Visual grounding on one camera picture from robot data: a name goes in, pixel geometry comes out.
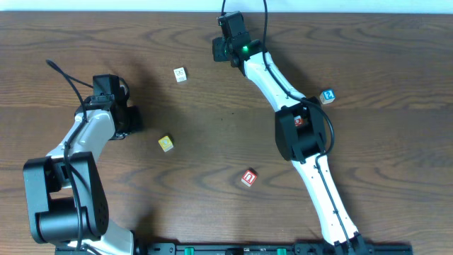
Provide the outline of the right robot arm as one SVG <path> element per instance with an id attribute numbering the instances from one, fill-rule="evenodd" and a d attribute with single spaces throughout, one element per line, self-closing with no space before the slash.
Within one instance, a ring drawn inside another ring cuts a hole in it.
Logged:
<path id="1" fill-rule="evenodd" d="M 333 126 L 316 98 L 298 92 L 273 62 L 259 40 L 233 44 L 223 37 L 212 41 L 216 62 L 230 61 L 263 93 L 275 112 L 275 143 L 290 161 L 310 195 L 324 240 L 336 254 L 366 254 L 367 247 L 346 212 L 328 166 Z"/>

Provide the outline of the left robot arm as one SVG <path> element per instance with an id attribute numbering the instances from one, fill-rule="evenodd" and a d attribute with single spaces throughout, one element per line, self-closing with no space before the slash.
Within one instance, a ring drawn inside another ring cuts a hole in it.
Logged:
<path id="1" fill-rule="evenodd" d="M 78 108 L 70 131 L 45 157 L 23 166 L 28 220 L 38 244 L 58 254 L 134 254 L 134 235 L 109 216 L 96 163 L 110 140 L 141 123 L 136 106 L 90 103 Z"/>

